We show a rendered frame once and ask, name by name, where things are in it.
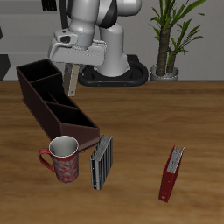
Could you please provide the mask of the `flat black base plate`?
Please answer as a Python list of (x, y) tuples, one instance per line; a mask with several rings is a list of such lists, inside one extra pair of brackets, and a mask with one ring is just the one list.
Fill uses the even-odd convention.
[(93, 66), (84, 66), (78, 75), (78, 82), (87, 87), (137, 87), (143, 85), (149, 77), (148, 69), (139, 62), (135, 54), (128, 54), (130, 70), (117, 77), (99, 74)]

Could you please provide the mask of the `red patterned mug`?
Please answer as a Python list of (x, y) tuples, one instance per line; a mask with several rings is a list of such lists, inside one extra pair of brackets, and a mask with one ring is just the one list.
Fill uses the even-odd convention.
[(41, 149), (38, 159), (42, 165), (54, 172), (62, 183), (70, 183), (79, 175), (79, 143), (71, 136), (54, 138), (47, 149)]

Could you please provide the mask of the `dark block by wall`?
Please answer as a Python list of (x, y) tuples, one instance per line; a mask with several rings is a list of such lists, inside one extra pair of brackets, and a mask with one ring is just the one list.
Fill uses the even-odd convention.
[(7, 54), (0, 54), (0, 81), (4, 79), (4, 76), (8, 73), (11, 67), (9, 56)]

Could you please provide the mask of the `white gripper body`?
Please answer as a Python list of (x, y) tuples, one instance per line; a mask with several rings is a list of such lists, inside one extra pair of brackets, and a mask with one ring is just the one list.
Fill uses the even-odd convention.
[(83, 50), (53, 39), (48, 50), (48, 58), (50, 61), (59, 63), (101, 66), (106, 48), (107, 44), (100, 40), (95, 40), (90, 47)]

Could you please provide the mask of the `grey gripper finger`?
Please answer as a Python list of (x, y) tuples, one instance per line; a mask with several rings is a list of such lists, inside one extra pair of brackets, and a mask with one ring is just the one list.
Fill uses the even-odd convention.
[(73, 66), (70, 63), (65, 64), (64, 88), (69, 88)]
[(69, 69), (68, 69), (70, 74), (69, 89), (68, 89), (69, 96), (75, 96), (79, 70), (80, 70), (79, 65), (74, 65), (74, 64), (69, 65)]

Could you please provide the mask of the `red book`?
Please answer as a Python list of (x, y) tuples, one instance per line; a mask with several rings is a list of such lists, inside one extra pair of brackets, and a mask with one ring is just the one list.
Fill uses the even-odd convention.
[(172, 194), (179, 174), (179, 167), (184, 153), (184, 147), (173, 145), (171, 154), (164, 167), (158, 198), (164, 202), (168, 202)]

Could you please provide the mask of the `black wall panel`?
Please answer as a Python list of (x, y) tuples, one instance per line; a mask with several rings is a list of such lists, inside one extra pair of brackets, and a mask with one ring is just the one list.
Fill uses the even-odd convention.
[(43, 11), (56, 11), (56, 0), (41, 0)]

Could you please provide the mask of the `dark brown desk caddy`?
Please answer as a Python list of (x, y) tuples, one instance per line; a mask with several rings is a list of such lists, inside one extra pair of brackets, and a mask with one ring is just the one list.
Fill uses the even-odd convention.
[(98, 144), (98, 126), (67, 96), (62, 73), (49, 59), (18, 66), (17, 76), (24, 103), (50, 140), (74, 137), (79, 152)]

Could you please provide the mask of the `green pot plant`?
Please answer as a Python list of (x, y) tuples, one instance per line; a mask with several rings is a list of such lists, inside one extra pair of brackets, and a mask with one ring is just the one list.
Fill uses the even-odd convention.
[(179, 70), (174, 66), (176, 56), (179, 53), (187, 53), (185, 47), (194, 40), (202, 39), (197, 36), (200, 31), (200, 24), (195, 26), (189, 33), (187, 29), (192, 19), (183, 24), (179, 20), (186, 16), (190, 11), (202, 5), (206, 0), (195, 0), (192, 3), (186, 1), (179, 9), (175, 8), (176, 0), (159, 0), (158, 12), (150, 20), (155, 21), (158, 28), (154, 27), (157, 34), (155, 39), (159, 42), (157, 64), (150, 69), (151, 81), (176, 81), (179, 77)]

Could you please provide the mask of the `black book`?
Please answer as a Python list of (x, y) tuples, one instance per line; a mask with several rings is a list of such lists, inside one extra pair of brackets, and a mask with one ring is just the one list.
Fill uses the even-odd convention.
[(113, 164), (113, 137), (102, 135), (90, 157), (92, 187), (100, 191)]

